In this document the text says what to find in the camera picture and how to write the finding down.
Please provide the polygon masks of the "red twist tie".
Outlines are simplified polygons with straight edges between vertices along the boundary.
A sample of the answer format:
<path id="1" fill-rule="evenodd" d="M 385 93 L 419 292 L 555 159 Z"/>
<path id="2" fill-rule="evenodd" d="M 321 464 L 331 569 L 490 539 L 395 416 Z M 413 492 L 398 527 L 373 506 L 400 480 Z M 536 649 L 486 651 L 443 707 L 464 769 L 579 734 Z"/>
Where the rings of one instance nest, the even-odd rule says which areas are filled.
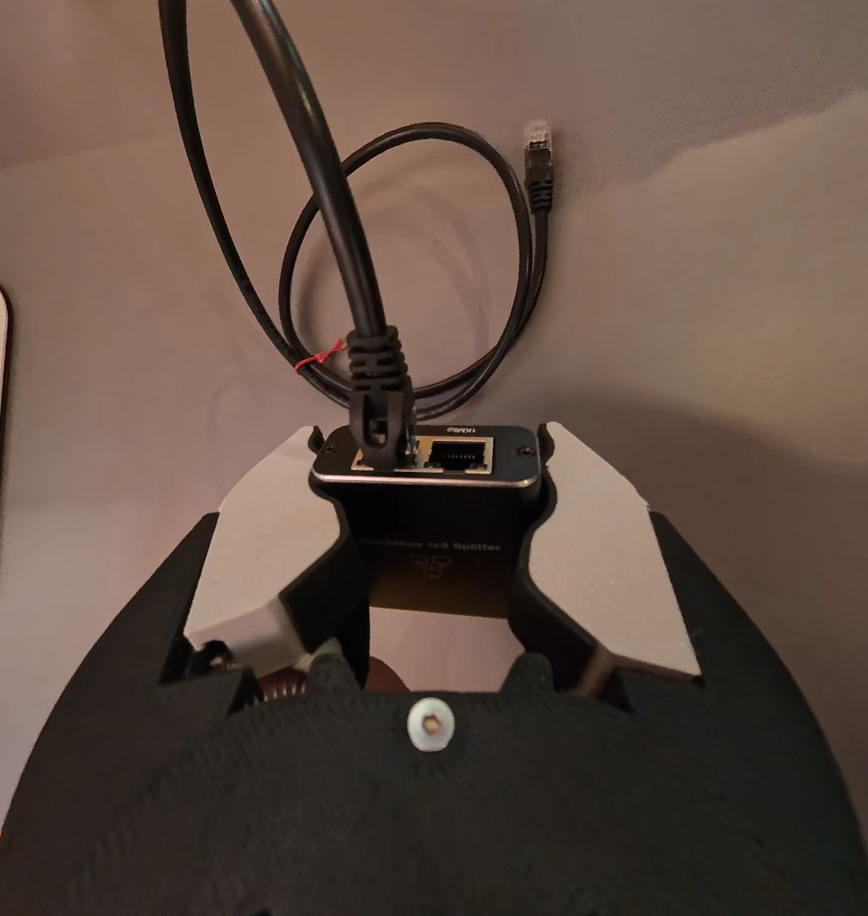
<path id="1" fill-rule="evenodd" d="M 329 358 L 337 354 L 346 353 L 347 351 L 348 351 L 348 344 L 345 341 L 343 341 L 341 338 L 338 338 L 336 340 L 336 343 L 330 349 L 323 351 L 323 352 L 311 354 L 299 360 L 293 366 L 293 370 L 297 374 L 300 374 L 302 370 L 309 365 L 324 364 L 325 361 L 327 361 Z"/>

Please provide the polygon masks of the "black ethernet splitter box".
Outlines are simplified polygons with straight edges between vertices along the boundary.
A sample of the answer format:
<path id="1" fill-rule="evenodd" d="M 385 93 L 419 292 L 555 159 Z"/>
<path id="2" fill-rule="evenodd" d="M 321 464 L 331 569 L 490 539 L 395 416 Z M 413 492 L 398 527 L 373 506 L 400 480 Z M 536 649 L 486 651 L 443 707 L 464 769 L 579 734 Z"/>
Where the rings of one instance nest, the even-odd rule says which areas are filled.
<path id="1" fill-rule="evenodd" d="M 414 458 L 387 472 L 336 429 L 312 474 L 344 509 L 372 609 L 506 619 L 542 470 L 533 430 L 452 425 L 419 427 Z"/>

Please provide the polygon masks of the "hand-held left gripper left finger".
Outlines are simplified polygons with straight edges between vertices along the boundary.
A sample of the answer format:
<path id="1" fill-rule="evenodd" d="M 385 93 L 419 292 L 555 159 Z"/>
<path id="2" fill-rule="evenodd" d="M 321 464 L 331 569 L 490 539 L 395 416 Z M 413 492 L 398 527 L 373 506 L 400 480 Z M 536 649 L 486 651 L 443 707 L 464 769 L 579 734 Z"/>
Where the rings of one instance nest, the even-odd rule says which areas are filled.
<path id="1" fill-rule="evenodd" d="M 370 670 L 368 574 L 341 503 L 316 485 L 325 440 L 303 427 L 232 487 L 191 602 L 185 637 L 222 644 L 259 677 L 308 670 L 339 651 L 360 686 Z"/>

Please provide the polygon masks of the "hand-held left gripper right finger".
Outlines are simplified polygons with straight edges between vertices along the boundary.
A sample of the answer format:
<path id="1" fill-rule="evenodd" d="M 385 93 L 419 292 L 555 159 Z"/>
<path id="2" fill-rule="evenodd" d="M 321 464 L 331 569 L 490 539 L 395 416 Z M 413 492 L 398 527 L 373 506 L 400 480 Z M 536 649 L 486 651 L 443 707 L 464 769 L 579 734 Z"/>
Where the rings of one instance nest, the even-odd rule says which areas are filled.
<path id="1" fill-rule="evenodd" d="M 509 592 L 509 626 L 557 691 L 619 670 L 694 681 L 701 666 L 646 500 L 558 422 L 537 432 L 541 478 Z"/>

